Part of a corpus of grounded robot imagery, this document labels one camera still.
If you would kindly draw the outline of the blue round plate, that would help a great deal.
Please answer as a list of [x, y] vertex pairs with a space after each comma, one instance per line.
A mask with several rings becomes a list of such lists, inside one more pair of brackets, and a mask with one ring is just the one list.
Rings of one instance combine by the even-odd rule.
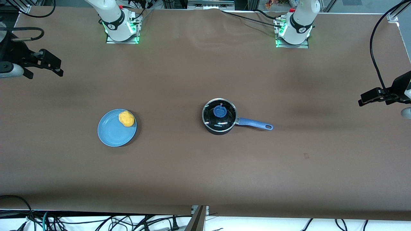
[[131, 141], [136, 134], [138, 127], [136, 119], [135, 124], [132, 127], [125, 127], [118, 119], [118, 115], [122, 111], [128, 110], [111, 110], [107, 112], [99, 121], [99, 124], [97, 126], [97, 135], [101, 142], [106, 146], [124, 146], [129, 143], [129, 141]]

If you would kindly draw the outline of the yellow potato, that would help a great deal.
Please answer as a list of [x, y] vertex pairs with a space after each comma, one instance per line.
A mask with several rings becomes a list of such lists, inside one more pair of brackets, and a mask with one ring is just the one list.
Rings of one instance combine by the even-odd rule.
[[129, 111], [119, 113], [118, 119], [125, 127], [132, 127], [135, 124], [135, 117]]

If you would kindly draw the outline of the brown table cover sheet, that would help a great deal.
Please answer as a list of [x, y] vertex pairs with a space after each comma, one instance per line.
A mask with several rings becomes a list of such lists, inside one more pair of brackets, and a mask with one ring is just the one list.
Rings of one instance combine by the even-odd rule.
[[[268, 25], [218, 9], [154, 10], [139, 44], [106, 44], [92, 8], [59, 7], [30, 49], [64, 76], [0, 79], [0, 195], [34, 209], [411, 221], [411, 120], [395, 103], [358, 106], [379, 86], [369, 55], [378, 14], [320, 14], [308, 49], [276, 48]], [[224, 98], [235, 126], [201, 113]], [[101, 118], [130, 111], [129, 143], [106, 146]]]

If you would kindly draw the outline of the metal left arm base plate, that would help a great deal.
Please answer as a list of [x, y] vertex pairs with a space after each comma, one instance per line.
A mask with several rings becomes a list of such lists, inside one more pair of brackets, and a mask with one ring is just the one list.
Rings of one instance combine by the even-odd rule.
[[280, 27], [274, 28], [276, 48], [302, 48], [302, 49], [309, 48], [308, 37], [301, 44], [290, 44], [284, 40], [282, 35], [286, 32], [287, 27], [288, 27], [285, 17], [283, 16], [275, 17], [275, 19], [273, 19], [273, 23], [274, 25], [280, 26]]

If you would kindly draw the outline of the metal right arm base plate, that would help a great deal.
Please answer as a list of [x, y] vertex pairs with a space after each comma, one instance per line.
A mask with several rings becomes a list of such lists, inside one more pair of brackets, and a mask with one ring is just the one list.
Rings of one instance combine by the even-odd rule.
[[121, 9], [121, 16], [115, 22], [104, 22], [107, 44], [138, 44], [143, 15], [128, 9]]

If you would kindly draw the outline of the grey metal box behind table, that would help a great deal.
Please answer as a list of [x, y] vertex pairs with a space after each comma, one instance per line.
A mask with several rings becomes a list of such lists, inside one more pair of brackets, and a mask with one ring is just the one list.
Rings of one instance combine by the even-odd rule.
[[187, 9], [235, 10], [234, 0], [188, 0]]

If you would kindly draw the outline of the glass lid with blue knob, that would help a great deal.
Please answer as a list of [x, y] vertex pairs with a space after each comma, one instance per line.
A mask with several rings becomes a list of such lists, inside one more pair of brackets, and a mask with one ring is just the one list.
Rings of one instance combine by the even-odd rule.
[[224, 98], [214, 98], [202, 109], [205, 128], [212, 134], [228, 133], [237, 123], [238, 112], [233, 103]]

